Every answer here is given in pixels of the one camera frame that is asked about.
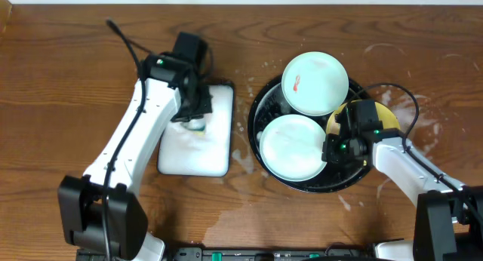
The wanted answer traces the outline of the green foamy sponge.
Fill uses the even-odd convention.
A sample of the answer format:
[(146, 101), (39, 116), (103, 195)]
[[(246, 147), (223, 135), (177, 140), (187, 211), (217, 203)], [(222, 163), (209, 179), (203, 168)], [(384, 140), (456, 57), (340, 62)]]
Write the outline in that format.
[(204, 135), (206, 129), (206, 121), (204, 118), (192, 119), (190, 121), (183, 122), (182, 126), (188, 131), (193, 132), (194, 134)]

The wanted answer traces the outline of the yellow plate with red stain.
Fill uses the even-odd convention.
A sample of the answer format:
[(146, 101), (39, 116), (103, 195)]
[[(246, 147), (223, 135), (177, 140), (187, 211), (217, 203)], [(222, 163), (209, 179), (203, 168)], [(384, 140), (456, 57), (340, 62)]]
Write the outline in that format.
[[(401, 128), (400, 128), (400, 125), (398, 123), (398, 119), (395, 117), (395, 115), (389, 110), (389, 108), (387, 108), (383, 104), (378, 103), (377, 101), (375, 101), (375, 102), (376, 102), (376, 107), (377, 107), (377, 114), (379, 115), (379, 119), (383, 123), (383, 130), (384, 129), (397, 128), (397, 129), (400, 130), (400, 136), (401, 136)], [(335, 116), (336, 116), (336, 114), (339, 114), (342, 111), (343, 107), (346, 104), (347, 103), (344, 103), (342, 106), (339, 107), (339, 109), (337, 109), (336, 111), (334, 111), (330, 115), (330, 117), (328, 119), (327, 127), (326, 127), (326, 136), (328, 134), (339, 135), (340, 125), (335, 122)]]

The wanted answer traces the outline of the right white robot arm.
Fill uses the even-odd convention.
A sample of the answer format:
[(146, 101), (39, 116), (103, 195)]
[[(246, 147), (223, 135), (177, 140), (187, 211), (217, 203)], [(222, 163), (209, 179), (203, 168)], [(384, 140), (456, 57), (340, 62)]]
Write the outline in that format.
[(419, 153), (397, 129), (356, 137), (329, 134), (322, 158), (362, 160), (390, 178), (417, 209), (414, 237), (374, 245), (377, 260), (480, 260), (482, 187), (450, 177)]

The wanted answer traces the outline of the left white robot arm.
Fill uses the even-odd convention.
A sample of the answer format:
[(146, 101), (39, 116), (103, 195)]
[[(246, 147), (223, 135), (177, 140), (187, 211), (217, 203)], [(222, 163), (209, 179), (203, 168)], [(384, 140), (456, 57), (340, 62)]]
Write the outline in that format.
[(137, 199), (149, 159), (180, 110), (197, 108), (200, 62), (150, 54), (138, 65), (130, 104), (109, 142), (82, 177), (66, 176), (57, 191), (66, 242), (107, 260), (160, 260), (165, 243), (148, 232)]

